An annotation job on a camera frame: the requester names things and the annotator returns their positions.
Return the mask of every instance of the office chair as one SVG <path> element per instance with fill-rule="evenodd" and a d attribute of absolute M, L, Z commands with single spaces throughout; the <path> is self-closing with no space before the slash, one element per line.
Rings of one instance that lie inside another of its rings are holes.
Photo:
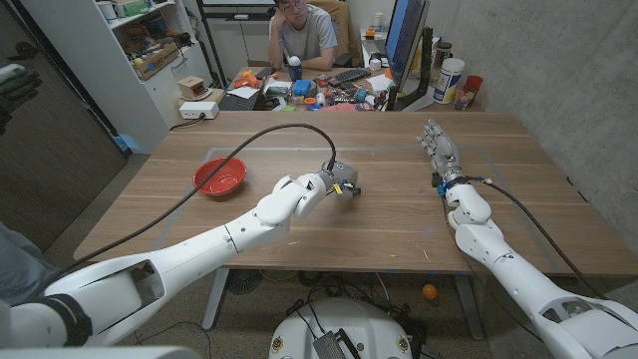
<path fill-rule="evenodd" d="M 332 18 L 332 26 L 337 36 L 335 63 L 333 67 L 361 67 L 360 34 L 355 31 L 350 17 L 350 7 L 346 2 L 338 0 L 308 0 L 308 4 L 322 8 Z"/>

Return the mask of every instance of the red bowl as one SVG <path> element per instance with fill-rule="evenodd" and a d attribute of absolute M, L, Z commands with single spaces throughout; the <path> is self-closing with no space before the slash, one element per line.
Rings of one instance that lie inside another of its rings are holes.
<path fill-rule="evenodd" d="M 192 185 L 197 187 L 224 160 L 225 158 L 214 159 L 201 165 L 195 172 L 195 176 L 192 177 Z M 241 186 L 245 177 L 246 164 L 242 160 L 232 158 L 199 191 L 213 196 L 231 194 Z"/>

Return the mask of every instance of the computer monitor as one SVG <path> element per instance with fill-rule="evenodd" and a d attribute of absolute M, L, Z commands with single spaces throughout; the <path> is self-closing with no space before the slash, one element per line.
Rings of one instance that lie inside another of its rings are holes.
<path fill-rule="evenodd" d="M 429 0 L 397 0 L 395 2 L 386 48 L 392 80 L 395 86 L 399 87 L 400 92 L 406 83 L 410 66 L 419 47 L 429 7 Z"/>

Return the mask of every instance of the power strip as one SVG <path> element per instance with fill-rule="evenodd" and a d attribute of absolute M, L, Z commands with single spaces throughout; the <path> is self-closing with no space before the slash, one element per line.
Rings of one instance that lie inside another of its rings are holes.
<path fill-rule="evenodd" d="M 205 119 L 212 120 L 219 113 L 219 106 L 217 102 L 185 102 L 179 112 L 185 120 L 198 119 L 201 114 L 205 115 Z"/>

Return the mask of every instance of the orange ball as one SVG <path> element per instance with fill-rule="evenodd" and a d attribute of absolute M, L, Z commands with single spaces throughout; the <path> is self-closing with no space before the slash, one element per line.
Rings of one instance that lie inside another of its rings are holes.
<path fill-rule="evenodd" d="M 426 284 L 423 286 L 423 296 L 426 299 L 433 300 L 437 297 L 437 287 L 432 284 Z"/>

